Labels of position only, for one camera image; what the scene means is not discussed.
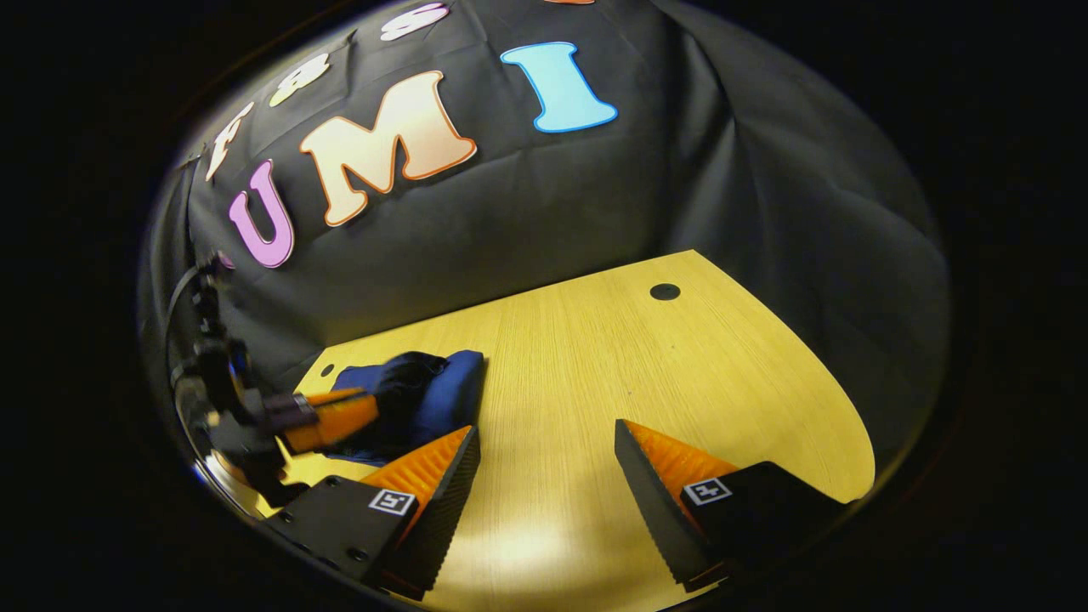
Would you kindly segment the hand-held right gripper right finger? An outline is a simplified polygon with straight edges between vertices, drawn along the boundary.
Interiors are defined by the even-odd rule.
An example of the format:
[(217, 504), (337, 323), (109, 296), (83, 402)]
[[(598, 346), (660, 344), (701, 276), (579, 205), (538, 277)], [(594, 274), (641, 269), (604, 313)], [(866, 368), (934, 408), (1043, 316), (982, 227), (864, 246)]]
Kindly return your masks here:
[(641, 423), (615, 423), (615, 458), (673, 582), (694, 592), (786, 565), (846, 503), (776, 462), (737, 467)]

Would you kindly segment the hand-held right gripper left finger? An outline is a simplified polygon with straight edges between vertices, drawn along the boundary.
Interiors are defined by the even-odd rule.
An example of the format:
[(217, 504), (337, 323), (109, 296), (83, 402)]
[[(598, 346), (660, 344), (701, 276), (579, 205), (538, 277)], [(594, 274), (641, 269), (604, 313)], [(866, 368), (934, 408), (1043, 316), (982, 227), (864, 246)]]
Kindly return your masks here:
[(420, 601), (438, 580), (479, 460), (479, 428), (466, 426), (361, 480), (329, 476), (262, 523), (351, 582)]

